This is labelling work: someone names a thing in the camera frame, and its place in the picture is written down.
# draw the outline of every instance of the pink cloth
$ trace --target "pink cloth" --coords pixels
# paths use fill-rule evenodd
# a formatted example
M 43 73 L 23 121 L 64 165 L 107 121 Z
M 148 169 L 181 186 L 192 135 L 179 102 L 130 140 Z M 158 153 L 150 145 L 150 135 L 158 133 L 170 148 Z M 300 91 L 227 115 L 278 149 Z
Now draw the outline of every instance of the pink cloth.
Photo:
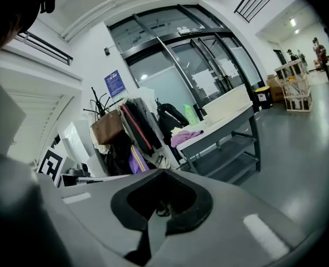
M 200 134 L 202 134 L 203 131 L 180 131 L 178 135 L 171 137 L 171 146 L 177 147 L 181 143 L 185 142 L 186 140 L 192 139 Z

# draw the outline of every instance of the paper notice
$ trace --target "paper notice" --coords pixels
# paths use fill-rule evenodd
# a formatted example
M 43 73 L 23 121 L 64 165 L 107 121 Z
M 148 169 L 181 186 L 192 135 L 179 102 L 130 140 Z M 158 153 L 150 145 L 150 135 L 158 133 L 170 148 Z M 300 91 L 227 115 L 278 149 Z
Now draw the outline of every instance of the paper notice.
M 231 62 L 231 60 L 227 60 L 226 58 L 219 60 L 222 68 L 225 71 L 225 74 L 231 77 L 235 77 L 238 76 L 238 72 L 236 67 L 233 65 L 233 63 Z
M 219 90 L 214 83 L 214 78 L 210 74 L 209 70 L 206 69 L 197 74 L 192 75 L 198 88 L 202 88 L 207 96 L 217 93 Z

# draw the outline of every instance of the window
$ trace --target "window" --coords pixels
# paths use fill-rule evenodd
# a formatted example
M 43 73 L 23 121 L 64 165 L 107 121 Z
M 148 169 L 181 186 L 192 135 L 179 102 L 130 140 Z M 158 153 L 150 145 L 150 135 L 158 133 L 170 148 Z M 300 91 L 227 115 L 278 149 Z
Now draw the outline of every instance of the window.
M 223 41 L 230 48 L 232 54 L 236 57 L 237 62 L 240 64 L 251 86 L 259 83 L 261 81 L 260 75 L 258 74 L 245 49 L 239 46 L 232 38 L 223 38 Z
M 135 20 L 130 20 L 112 29 L 111 35 L 122 52 L 151 39 Z
M 141 21 L 151 28 L 157 36 L 176 33 L 180 28 L 200 28 L 200 24 L 191 20 L 177 9 L 167 9 L 140 16 Z
M 215 58 L 218 60 L 218 62 L 222 65 L 222 68 L 223 68 L 223 71 L 224 71 L 225 75 L 230 76 L 230 74 L 225 71 L 225 64 L 228 61 L 231 61 L 231 59 L 226 54 L 224 49 L 217 43 L 217 41 L 215 39 L 207 39 L 203 42 L 206 44 L 206 46 L 212 52 L 212 54 L 215 56 Z M 230 82 L 230 84 L 233 88 L 238 87 L 238 86 L 243 84 L 242 77 L 240 75 L 230 76 L 228 78 L 228 80 L 229 80 L 229 82 Z
M 129 66 L 139 87 L 154 90 L 160 103 L 170 103 L 185 115 L 183 104 L 196 102 L 174 64 L 163 52 L 157 52 Z
M 191 11 L 194 15 L 196 15 L 199 19 L 201 19 L 204 23 L 207 23 L 211 28 L 220 28 L 220 25 L 210 19 L 207 15 L 205 15 L 202 11 L 194 7 L 187 7 L 189 11 Z

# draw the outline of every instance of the wooden crate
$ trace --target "wooden crate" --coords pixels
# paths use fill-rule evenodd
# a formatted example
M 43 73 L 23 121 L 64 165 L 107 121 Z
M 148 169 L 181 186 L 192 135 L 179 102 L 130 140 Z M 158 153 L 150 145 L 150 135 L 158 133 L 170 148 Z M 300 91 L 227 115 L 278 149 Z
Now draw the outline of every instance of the wooden crate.
M 307 75 L 300 59 L 275 69 L 288 112 L 310 112 L 312 97 Z
M 307 97 L 285 98 L 285 101 L 287 112 L 310 112 L 313 105 L 310 91 Z

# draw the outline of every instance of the green bottle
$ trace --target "green bottle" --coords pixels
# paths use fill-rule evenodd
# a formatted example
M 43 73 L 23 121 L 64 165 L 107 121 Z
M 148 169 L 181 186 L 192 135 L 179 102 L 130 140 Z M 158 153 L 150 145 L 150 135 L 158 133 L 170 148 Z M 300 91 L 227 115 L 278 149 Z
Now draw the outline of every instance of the green bottle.
M 198 118 L 192 106 L 183 104 L 183 108 L 185 109 L 186 119 L 188 120 L 189 124 L 191 126 L 198 124 Z

